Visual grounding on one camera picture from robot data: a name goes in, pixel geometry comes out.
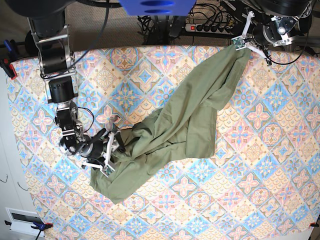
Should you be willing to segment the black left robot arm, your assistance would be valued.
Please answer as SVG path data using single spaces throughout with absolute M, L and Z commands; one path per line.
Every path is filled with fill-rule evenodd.
M 299 16 L 271 16 L 268 23 L 260 23 L 253 28 L 253 40 L 261 47 L 288 46 L 298 36 L 308 33 L 312 24 L 311 12 L 308 7 Z

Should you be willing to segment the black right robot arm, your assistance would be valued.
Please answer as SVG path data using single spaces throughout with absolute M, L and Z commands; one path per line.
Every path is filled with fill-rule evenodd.
M 59 145 L 68 155 L 80 155 L 87 164 L 106 166 L 112 153 L 125 151 L 120 130 L 103 128 L 96 135 L 85 133 L 78 119 L 76 62 L 69 45 L 69 29 L 65 11 L 44 17 L 28 18 L 30 31 L 38 50 L 40 76 L 44 80 L 47 101 L 57 105 L 55 123 L 62 130 Z

